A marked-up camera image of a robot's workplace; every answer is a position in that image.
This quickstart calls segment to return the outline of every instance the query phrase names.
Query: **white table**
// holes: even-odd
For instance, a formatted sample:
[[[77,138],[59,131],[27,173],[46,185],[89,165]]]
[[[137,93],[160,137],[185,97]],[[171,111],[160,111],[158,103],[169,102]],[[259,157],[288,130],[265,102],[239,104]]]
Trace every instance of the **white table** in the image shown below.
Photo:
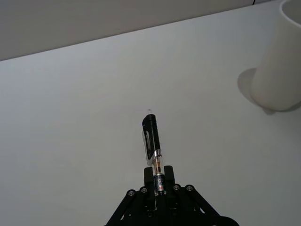
[[[143,185],[149,108],[178,183],[242,226],[298,225],[301,111],[267,115],[237,88],[278,4],[0,62],[1,226],[106,224]]]

